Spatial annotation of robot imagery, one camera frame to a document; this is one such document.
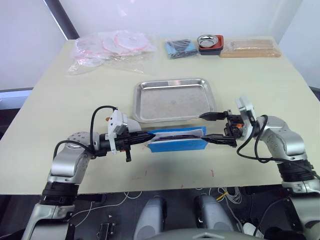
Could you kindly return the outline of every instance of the clear plastic bag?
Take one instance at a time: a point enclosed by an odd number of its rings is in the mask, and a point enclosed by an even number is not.
[[[221,58],[280,57],[281,51],[271,39],[224,40]]]
[[[71,75],[83,74],[100,65],[139,73],[152,73],[157,48],[154,39],[142,32],[117,30],[78,38],[71,51]]]
[[[198,50],[190,39],[167,40],[164,47],[170,59],[185,58],[198,54]]]

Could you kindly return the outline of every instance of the beige table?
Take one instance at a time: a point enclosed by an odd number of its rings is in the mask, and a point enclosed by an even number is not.
[[[305,142],[309,161],[320,172],[320,104],[304,79],[284,56],[280,58],[219,58],[196,56],[167,59],[159,53],[158,74],[143,75],[99,67],[76,76],[66,74],[73,42],[68,41],[44,73],[0,142],[0,194],[40,194],[51,167],[58,141],[70,134],[89,131],[92,112],[101,105],[114,105],[132,116],[137,83],[185,77],[201,77],[211,86],[217,111],[238,114],[235,99],[247,95],[256,114],[284,119]],[[105,133],[108,110],[96,116],[95,131]],[[142,124],[207,126],[208,133],[221,133],[225,122],[204,120]],[[253,144],[243,151],[253,154]],[[261,156],[268,157],[261,142]],[[236,149],[208,144],[205,150],[151,153],[143,144],[125,153],[92,160],[79,193],[147,191],[181,188],[279,184],[274,162],[261,164],[244,159]]]

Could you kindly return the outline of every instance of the white wall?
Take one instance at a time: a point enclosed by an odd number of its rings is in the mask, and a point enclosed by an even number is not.
[[[203,33],[280,41],[301,0],[60,0],[80,36],[118,29],[160,37]]]
[[[1,0],[0,33],[0,90],[34,87],[66,40],[42,0]]]
[[[280,48],[309,86],[320,89],[320,0],[303,0]]]

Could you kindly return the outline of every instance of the yellow cable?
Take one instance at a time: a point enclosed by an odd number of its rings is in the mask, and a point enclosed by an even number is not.
[[[225,191],[224,194],[222,194],[221,196],[219,196],[216,200],[219,201],[221,200],[225,195],[229,194],[228,191]]]

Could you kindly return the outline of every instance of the stainless steel tray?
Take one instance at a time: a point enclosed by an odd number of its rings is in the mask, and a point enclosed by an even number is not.
[[[133,118],[140,123],[197,119],[214,111],[210,85],[202,78],[141,82],[134,90]]]

